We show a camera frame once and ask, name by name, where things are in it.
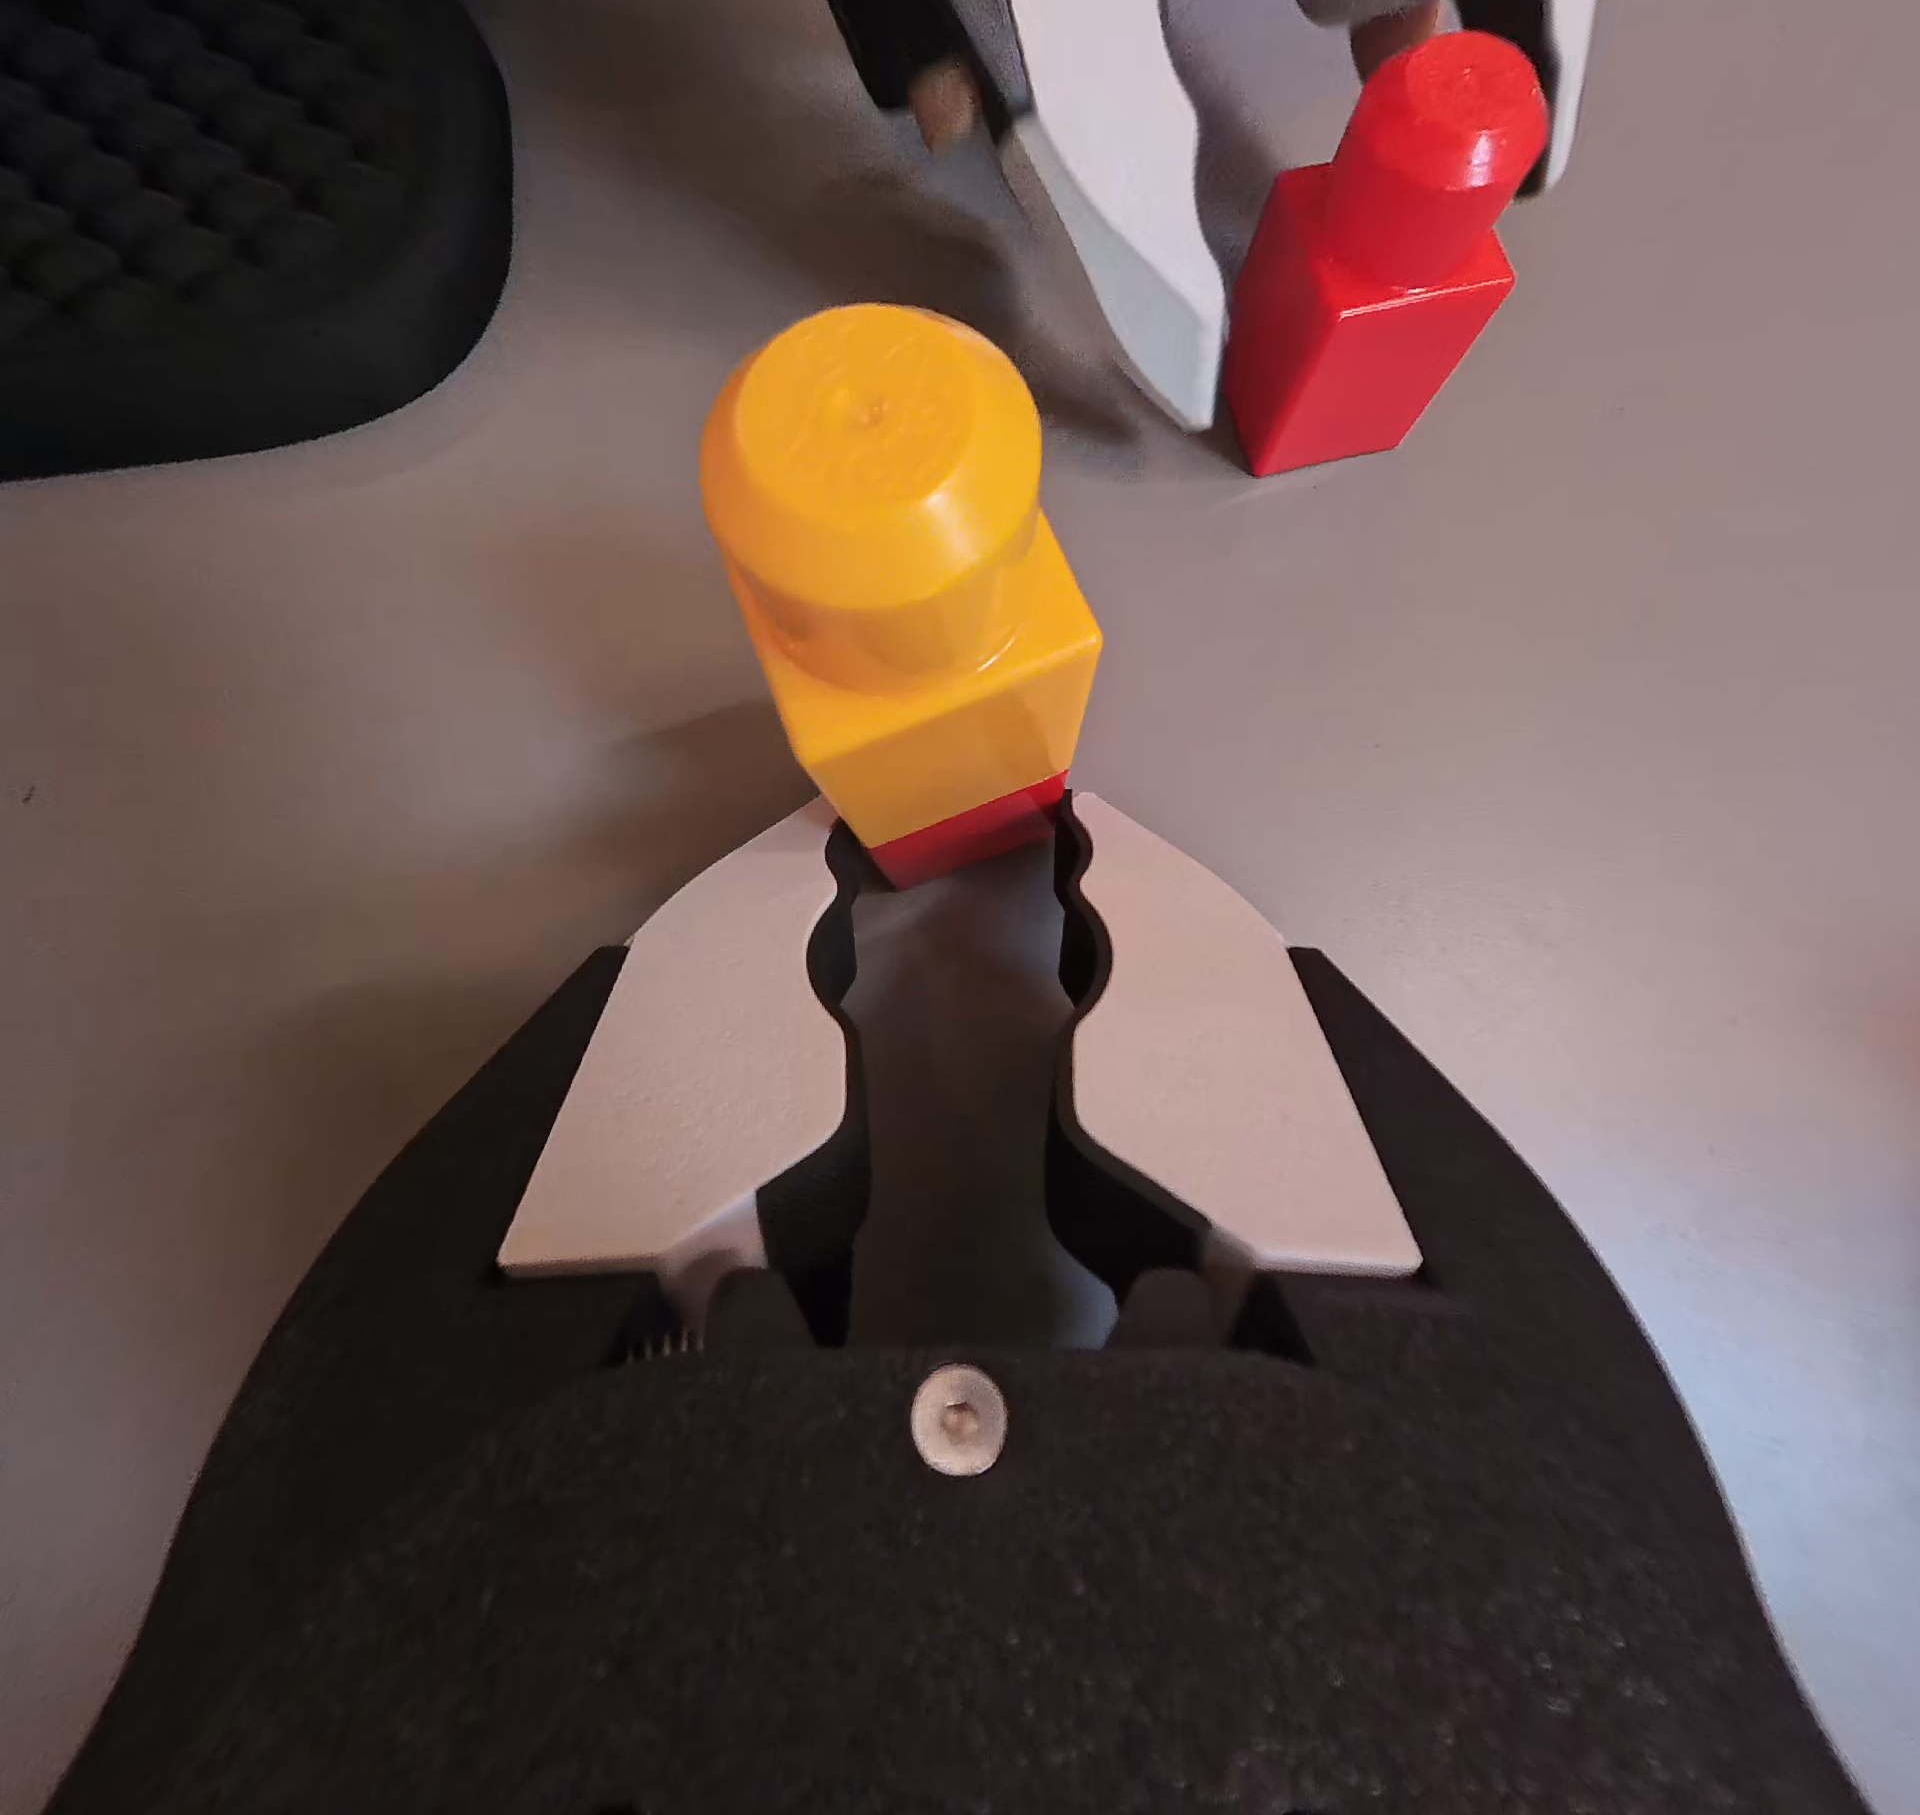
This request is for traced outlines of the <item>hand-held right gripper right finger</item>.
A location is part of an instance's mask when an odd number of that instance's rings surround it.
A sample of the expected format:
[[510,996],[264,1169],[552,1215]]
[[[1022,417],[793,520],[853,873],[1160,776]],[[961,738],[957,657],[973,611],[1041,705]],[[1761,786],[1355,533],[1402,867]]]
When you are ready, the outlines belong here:
[[1414,1276],[1418,1240],[1279,932],[1096,794],[1068,794],[1057,856],[1063,1247],[1103,1279]]

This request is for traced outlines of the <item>black textured pad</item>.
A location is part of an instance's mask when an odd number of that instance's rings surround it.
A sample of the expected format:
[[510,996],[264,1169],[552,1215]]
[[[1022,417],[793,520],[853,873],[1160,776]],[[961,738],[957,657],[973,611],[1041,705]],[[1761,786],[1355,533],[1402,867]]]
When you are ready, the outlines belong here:
[[460,0],[5,0],[2,478],[406,408],[492,324],[512,233]]

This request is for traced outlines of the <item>yellow mega block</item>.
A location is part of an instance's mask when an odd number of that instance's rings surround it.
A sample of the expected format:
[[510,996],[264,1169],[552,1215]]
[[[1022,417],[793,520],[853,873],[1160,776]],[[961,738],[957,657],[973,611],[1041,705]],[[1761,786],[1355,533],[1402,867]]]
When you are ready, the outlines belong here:
[[700,495],[787,742],[865,850],[1071,771],[1103,633],[1016,363],[864,302],[746,355]]

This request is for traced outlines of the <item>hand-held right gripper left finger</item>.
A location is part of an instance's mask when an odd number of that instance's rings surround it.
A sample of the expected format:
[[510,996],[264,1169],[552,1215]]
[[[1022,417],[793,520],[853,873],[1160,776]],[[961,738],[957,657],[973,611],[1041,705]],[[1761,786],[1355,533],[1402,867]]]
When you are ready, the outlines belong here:
[[498,1266],[514,1279],[647,1271],[704,1307],[733,1269],[785,1267],[766,1213],[797,1172],[834,1178],[858,1132],[847,932],[823,796],[724,856],[625,946]]

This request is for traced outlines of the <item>red mega block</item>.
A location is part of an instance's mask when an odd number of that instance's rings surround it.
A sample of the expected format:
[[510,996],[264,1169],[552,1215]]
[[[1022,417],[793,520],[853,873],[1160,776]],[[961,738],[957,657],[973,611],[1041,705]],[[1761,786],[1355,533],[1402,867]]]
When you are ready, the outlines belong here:
[[865,853],[897,891],[912,891],[957,870],[991,861],[1020,847],[1053,842],[1068,773],[1059,771],[1028,788],[1000,794],[948,820]]
[[1528,57],[1391,57],[1327,163],[1279,173],[1233,285],[1221,399],[1252,477],[1396,447],[1515,286],[1498,219],[1542,159]]

